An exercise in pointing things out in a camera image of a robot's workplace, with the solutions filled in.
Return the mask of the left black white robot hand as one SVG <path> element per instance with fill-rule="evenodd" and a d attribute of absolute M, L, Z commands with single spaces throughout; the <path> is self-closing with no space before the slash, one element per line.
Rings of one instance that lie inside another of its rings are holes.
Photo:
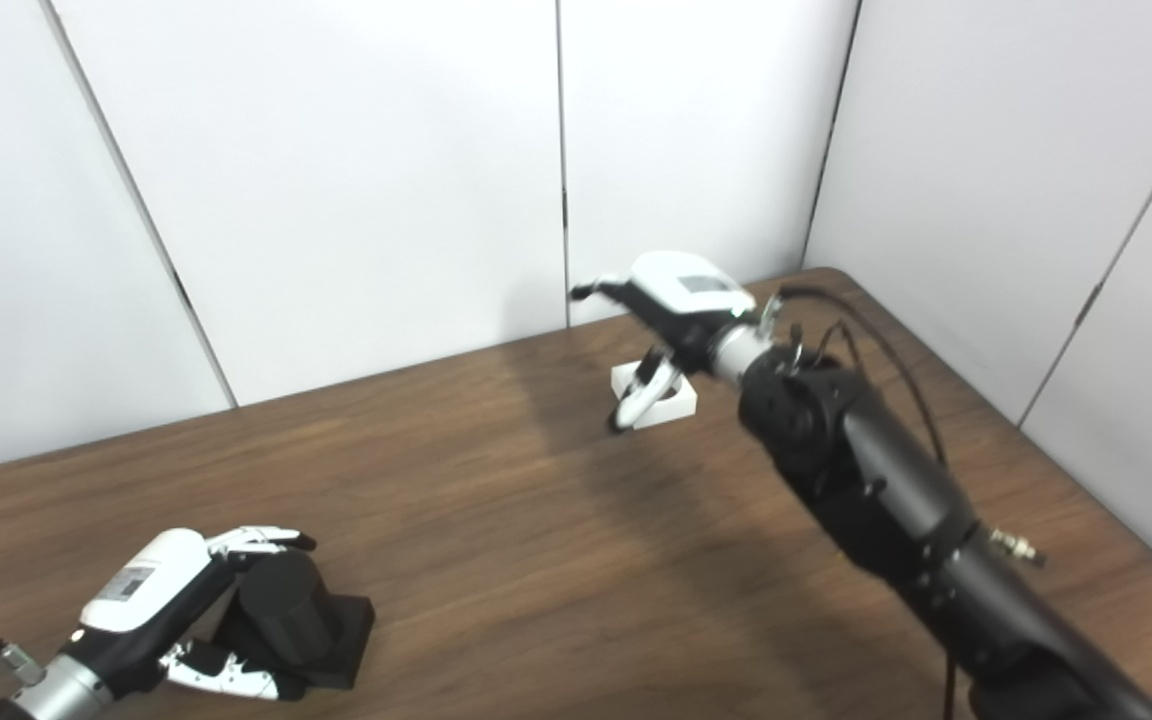
<path fill-rule="evenodd" d="M 106 583 L 61 647 L 99 680 L 113 700 L 162 682 L 252 700 L 300 702 L 306 683 L 228 647 L 189 637 L 189 629 L 257 561 L 314 539 L 282 526 L 238 526 L 205 537 L 165 530 Z"/>

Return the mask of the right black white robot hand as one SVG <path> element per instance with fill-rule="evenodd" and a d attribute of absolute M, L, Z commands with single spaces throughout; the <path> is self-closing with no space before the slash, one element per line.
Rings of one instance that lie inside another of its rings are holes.
<path fill-rule="evenodd" d="M 594 295 L 626 306 L 655 336 L 609 415 L 616 434 L 632 429 L 685 376 L 704 373 L 740 388 L 771 346 L 758 329 L 753 295 L 695 253 L 645 252 L 626 275 L 576 285 L 568 300 Z"/>

